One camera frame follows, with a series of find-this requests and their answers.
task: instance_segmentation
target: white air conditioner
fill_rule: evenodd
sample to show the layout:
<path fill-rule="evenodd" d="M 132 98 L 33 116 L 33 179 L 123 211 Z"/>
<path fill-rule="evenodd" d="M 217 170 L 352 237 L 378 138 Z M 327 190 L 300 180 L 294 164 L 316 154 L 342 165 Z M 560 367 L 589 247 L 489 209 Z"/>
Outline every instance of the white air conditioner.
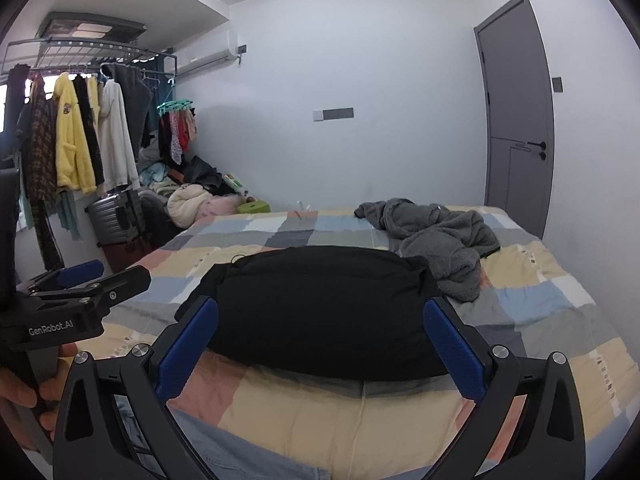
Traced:
<path fill-rule="evenodd" d="M 217 34 L 207 34 L 198 38 L 193 48 L 185 48 L 184 52 L 178 51 L 178 76 L 186 75 L 196 70 L 235 61 L 238 59 L 238 35 L 232 30 L 224 30 Z M 189 56 L 189 50 L 197 52 L 213 52 L 213 54 L 201 54 L 200 56 Z M 185 64 L 180 64 L 182 60 L 188 59 Z"/>

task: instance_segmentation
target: gray door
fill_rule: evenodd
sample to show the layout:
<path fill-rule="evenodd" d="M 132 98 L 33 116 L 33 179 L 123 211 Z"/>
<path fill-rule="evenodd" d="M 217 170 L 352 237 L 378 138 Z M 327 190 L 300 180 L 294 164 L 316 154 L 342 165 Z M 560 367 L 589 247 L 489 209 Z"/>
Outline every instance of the gray door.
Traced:
<path fill-rule="evenodd" d="M 554 112 L 538 22 L 529 0 L 511 0 L 475 31 L 487 103 L 485 203 L 542 238 L 553 177 Z"/>

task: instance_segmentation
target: silver suitcase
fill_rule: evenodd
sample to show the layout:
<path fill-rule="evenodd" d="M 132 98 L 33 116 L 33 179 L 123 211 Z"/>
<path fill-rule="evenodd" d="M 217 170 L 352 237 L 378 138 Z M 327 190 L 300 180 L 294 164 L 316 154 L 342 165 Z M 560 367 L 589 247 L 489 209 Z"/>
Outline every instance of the silver suitcase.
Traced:
<path fill-rule="evenodd" d="M 87 213 L 99 245 L 130 242 L 145 232 L 140 197 L 126 190 L 93 202 Z"/>

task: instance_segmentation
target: bed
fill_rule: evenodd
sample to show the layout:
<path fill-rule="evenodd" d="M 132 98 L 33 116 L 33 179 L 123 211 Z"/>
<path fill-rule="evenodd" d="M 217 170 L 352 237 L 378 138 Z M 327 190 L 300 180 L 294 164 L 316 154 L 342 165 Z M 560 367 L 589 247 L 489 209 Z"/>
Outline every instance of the bed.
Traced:
<path fill-rule="evenodd" d="M 638 365 L 540 240 L 499 209 L 474 209 L 494 229 L 501 249 L 482 260 L 478 300 L 452 303 L 489 344 L 505 344 L 521 356 L 567 355 L 591 479 L 638 414 Z M 304 245 L 386 250 L 388 238 L 351 211 L 205 218 L 140 261 L 152 275 L 149 290 L 114 307 L 105 333 L 79 347 L 106 358 L 151 343 L 213 264 Z M 523 403 L 522 397 L 514 400 L 482 470 L 500 460 Z M 247 367 L 206 351 L 170 407 L 205 462 L 239 475 L 232 478 L 417 480 L 452 441 L 473 403 L 462 399 L 449 376 L 410 383 L 327 380 Z"/>

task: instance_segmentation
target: gray fuzzy garment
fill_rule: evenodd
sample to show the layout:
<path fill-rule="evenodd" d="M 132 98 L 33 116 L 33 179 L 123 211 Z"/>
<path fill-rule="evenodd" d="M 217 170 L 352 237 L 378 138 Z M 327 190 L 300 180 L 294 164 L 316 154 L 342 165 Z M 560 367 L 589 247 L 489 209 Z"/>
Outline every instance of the gray fuzzy garment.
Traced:
<path fill-rule="evenodd" d="M 390 251 L 406 258 L 424 256 L 441 290 L 459 301 L 478 298 L 480 258 L 500 249 L 477 211 L 450 211 L 438 204 L 393 198 L 360 204 L 354 214 L 388 233 Z"/>

